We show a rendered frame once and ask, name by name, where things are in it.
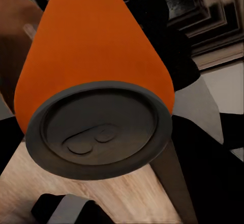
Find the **can of soda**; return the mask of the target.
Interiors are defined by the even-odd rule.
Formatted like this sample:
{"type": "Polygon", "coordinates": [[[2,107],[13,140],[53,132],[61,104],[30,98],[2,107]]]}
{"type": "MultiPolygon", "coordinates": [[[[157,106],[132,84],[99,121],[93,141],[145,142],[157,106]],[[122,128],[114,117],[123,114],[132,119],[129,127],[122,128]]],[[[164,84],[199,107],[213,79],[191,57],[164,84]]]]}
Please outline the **can of soda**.
{"type": "Polygon", "coordinates": [[[34,162],[104,180],[151,163],[172,134],[174,85],[123,0],[50,0],[18,78],[14,111],[34,162]]]}

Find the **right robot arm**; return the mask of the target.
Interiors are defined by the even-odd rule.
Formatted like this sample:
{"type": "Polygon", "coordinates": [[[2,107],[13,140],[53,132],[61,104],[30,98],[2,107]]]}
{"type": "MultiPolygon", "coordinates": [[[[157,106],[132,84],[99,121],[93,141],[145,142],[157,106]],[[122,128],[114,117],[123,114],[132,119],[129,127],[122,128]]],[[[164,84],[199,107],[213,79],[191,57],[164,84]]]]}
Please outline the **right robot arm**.
{"type": "MultiPolygon", "coordinates": [[[[175,91],[173,115],[197,124],[233,155],[244,157],[244,115],[220,113],[191,58],[190,39],[171,27],[166,0],[123,0],[169,71],[175,91]]],[[[241,160],[241,159],[240,159],[241,160]]]]}

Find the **trash can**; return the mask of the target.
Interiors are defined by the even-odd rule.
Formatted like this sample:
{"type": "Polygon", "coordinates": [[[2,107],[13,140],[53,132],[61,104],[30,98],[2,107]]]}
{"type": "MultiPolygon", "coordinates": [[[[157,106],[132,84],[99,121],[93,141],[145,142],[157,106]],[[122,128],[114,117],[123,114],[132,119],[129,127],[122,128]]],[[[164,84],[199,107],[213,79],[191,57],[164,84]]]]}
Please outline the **trash can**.
{"type": "Polygon", "coordinates": [[[0,0],[0,121],[15,116],[15,90],[33,44],[24,25],[40,24],[43,14],[32,0],[0,0]]]}

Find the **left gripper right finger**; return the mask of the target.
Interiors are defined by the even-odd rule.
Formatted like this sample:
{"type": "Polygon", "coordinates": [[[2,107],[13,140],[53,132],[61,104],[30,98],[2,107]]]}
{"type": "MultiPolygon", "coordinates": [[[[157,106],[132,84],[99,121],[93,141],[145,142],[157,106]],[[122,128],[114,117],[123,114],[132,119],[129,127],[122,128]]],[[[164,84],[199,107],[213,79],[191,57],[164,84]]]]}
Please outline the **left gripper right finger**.
{"type": "Polygon", "coordinates": [[[171,138],[198,224],[244,224],[244,162],[194,122],[171,117],[171,138]]]}

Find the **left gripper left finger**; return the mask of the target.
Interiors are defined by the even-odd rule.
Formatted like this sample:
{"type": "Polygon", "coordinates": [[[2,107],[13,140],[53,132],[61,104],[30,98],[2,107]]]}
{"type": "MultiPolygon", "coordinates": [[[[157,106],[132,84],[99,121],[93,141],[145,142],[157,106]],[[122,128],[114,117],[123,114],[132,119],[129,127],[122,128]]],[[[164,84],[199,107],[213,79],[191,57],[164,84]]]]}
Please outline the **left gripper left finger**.
{"type": "Polygon", "coordinates": [[[16,116],[0,121],[0,175],[23,140],[16,116]]]}

